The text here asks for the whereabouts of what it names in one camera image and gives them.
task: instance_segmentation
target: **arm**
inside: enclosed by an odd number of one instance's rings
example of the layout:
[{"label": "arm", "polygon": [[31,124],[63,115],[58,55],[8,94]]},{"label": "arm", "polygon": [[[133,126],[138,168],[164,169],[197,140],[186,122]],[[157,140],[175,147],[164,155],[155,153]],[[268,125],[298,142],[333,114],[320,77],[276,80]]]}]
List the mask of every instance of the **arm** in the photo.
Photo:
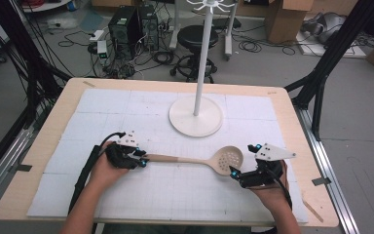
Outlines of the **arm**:
[{"label": "arm", "polygon": [[[284,161],[281,161],[283,167],[283,175],[281,176],[281,182],[288,188],[286,173],[287,165]],[[250,188],[250,190],[255,193],[259,199],[262,201],[263,205],[270,211],[273,219],[276,222],[276,227],[278,233],[286,234],[300,234],[300,228],[297,224],[296,217],[294,216],[291,208],[287,204],[284,197],[284,193],[280,187],[272,187],[267,189],[257,189]]]},{"label": "arm", "polygon": [[81,192],[59,233],[91,233],[99,198],[108,187],[128,171],[128,169],[114,168],[103,153],[93,166],[90,181]]}]

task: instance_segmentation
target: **slotted spoon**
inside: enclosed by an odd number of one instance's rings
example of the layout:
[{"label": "slotted spoon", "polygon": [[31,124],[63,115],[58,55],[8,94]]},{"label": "slotted spoon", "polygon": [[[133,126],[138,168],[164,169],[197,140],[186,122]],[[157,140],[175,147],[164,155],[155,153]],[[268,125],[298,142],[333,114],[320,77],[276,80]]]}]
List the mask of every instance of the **slotted spoon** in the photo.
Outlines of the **slotted spoon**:
[{"label": "slotted spoon", "polygon": [[238,147],[235,146],[225,146],[217,150],[211,158],[206,160],[173,157],[161,154],[145,154],[143,157],[149,159],[151,162],[205,164],[223,176],[228,176],[230,174],[229,166],[238,169],[243,163],[243,154]]}]

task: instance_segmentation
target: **spoon handle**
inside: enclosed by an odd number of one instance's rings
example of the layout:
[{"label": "spoon handle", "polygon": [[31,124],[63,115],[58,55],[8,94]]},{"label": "spoon handle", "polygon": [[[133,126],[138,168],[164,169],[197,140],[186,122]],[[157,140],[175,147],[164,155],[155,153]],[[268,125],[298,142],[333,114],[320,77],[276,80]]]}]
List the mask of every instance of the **spoon handle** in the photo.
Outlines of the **spoon handle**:
[{"label": "spoon handle", "polygon": [[162,155],[162,154],[146,154],[143,156],[143,158],[149,159],[152,162],[205,164],[204,160],[201,160],[201,159],[173,157],[173,156],[167,156],[167,155]]}]

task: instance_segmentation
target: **computer tower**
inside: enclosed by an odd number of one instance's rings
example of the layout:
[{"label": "computer tower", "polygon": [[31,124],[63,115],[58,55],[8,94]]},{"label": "computer tower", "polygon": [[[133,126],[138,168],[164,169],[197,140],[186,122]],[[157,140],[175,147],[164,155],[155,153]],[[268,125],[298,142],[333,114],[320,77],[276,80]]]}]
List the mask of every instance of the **computer tower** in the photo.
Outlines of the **computer tower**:
[{"label": "computer tower", "polygon": [[138,8],[139,21],[143,38],[143,45],[152,51],[159,50],[159,31],[156,14],[152,5],[142,5]]},{"label": "computer tower", "polygon": [[135,6],[120,6],[108,23],[116,58],[133,59],[135,44],[141,39],[138,13]]}]

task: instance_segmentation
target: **stool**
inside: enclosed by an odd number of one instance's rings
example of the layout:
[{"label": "stool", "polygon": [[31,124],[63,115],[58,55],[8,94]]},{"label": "stool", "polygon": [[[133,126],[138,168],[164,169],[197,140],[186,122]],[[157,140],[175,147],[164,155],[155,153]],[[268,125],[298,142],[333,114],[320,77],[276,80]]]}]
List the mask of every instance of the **stool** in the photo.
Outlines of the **stool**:
[{"label": "stool", "polygon": [[[169,71],[169,74],[171,76],[175,76],[176,71],[178,70],[180,74],[187,77],[186,82],[197,80],[200,68],[203,30],[204,27],[202,25],[191,25],[180,29],[177,34],[178,43],[180,43],[180,45],[184,48],[188,49],[193,55],[182,57],[174,66],[174,68]],[[217,42],[217,32],[212,29],[210,32],[208,47],[214,47]],[[214,84],[211,74],[215,73],[216,71],[217,67],[214,65],[214,62],[212,62],[210,59],[207,59],[205,77],[208,77],[211,84]]]}]

